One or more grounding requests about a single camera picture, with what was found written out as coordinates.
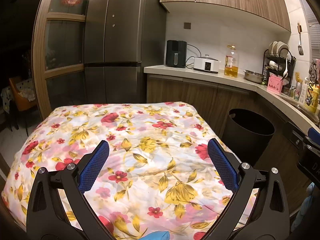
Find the table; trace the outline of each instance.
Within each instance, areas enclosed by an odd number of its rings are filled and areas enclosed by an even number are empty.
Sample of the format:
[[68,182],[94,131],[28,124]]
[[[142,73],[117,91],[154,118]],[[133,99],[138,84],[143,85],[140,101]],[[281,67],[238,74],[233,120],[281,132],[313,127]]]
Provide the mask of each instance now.
[[[36,99],[32,79],[23,80],[16,84],[17,89],[20,91],[20,95],[24,98],[28,98],[31,102]],[[7,86],[1,91],[1,98],[3,103],[3,109],[9,113],[10,111],[10,101],[14,101],[14,97],[11,91],[11,87]]]

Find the dish rack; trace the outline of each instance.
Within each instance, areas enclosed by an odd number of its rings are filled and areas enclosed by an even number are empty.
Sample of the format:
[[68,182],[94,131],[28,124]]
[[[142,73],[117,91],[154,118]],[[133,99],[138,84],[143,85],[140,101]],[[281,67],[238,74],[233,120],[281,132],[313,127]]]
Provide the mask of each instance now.
[[[280,56],[283,49],[287,50],[289,52],[290,56],[291,56],[291,59],[288,60],[288,76],[286,77],[286,80],[288,81],[288,84],[283,86],[285,88],[290,89],[291,83],[292,83],[294,65],[295,65],[297,59],[292,56],[291,52],[288,49],[282,48],[279,51],[279,54],[277,54],[277,53],[276,54],[270,54],[268,52],[268,49],[267,49],[263,54],[262,74],[264,76],[267,76],[268,79],[269,79],[269,75],[270,75],[269,73],[270,72],[273,73],[276,76],[283,76],[284,71],[285,71],[285,58]],[[279,68],[278,69],[269,69],[269,68],[267,68],[267,66],[269,66],[270,60],[274,61],[276,64],[281,66],[282,70],[279,70]]]

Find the white plate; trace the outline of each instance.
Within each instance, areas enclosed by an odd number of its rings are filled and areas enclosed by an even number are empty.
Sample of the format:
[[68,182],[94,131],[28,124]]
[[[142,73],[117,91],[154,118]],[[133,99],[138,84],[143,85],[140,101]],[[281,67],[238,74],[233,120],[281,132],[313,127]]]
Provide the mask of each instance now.
[[280,56],[284,57],[284,58],[287,57],[287,55],[288,55],[287,49],[289,49],[289,46],[287,44],[283,43],[282,41],[279,41],[277,44],[277,49],[276,49],[277,53],[279,53],[281,49],[283,49],[283,50],[282,50]]
[[277,53],[277,45],[278,45],[278,42],[277,41],[274,41],[272,43],[272,53],[273,54],[276,54]]

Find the yellow container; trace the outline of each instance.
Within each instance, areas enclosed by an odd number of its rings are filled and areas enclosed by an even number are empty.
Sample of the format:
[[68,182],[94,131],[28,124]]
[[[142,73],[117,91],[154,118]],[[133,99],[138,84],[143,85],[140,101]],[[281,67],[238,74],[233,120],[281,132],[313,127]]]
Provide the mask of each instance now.
[[307,108],[312,113],[315,113],[316,109],[317,109],[317,105],[318,105],[319,88],[317,88],[316,86],[312,86],[312,88],[313,88],[313,91],[309,90],[310,94],[312,95],[311,105],[308,106],[307,103],[304,102],[304,107]]

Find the pink utensil holder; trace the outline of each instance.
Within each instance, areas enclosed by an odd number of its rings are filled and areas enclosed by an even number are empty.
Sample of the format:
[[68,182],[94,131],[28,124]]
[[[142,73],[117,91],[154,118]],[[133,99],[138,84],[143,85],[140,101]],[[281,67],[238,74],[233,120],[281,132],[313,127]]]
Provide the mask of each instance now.
[[283,83],[281,81],[282,77],[277,77],[276,75],[271,75],[268,81],[267,90],[280,94],[282,90]]

